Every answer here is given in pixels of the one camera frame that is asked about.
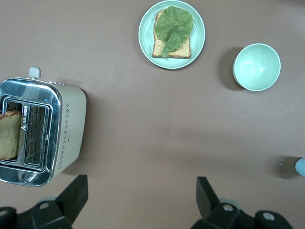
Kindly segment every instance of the toaster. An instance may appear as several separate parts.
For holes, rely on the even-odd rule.
[[[38,187],[73,163],[80,152],[86,96],[72,85],[45,82],[31,67],[29,78],[0,83],[0,109],[21,112],[18,155],[0,160],[0,180]]]

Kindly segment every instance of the light green bowl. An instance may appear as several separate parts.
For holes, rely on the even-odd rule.
[[[262,91],[273,85],[281,71],[276,51],[266,44],[251,44],[237,55],[233,76],[243,88]]]

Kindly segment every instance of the toasted bread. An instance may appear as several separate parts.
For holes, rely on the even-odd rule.
[[[14,158],[18,154],[21,112],[0,114],[0,159]]]
[[[164,10],[157,13],[156,22],[155,22],[153,28],[157,24],[157,21]],[[154,45],[153,45],[152,57],[162,57],[161,54],[162,54],[162,50],[165,46],[165,43],[158,39],[154,30],[153,30],[153,38],[154,38]],[[182,46],[179,49],[177,49],[173,52],[170,52],[167,57],[190,59],[190,57],[191,57],[190,37],[187,38],[187,40],[182,44]]]

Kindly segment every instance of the plate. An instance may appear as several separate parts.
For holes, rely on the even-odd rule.
[[[155,24],[156,15],[159,11],[166,9],[170,6],[179,7],[189,11],[193,16],[193,29],[191,32],[190,46],[191,57],[190,59],[175,59],[175,58],[154,58],[153,55],[153,26]],[[205,28],[202,18],[199,13],[189,4],[179,0],[166,0],[161,1],[152,6],[143,16],[139,26],[139,43],[140,47],[147,57],[155,65],[166,69],[182,68],[193,62],[200,54],[205,40]]]

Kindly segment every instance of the lettuce leaf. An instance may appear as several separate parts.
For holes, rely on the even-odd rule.
[[[193,17],[187,10],[168,7],[159,17],[154,31],[159,40],[165,43],[162,57],[179,49],[190,36],[193,29]]]

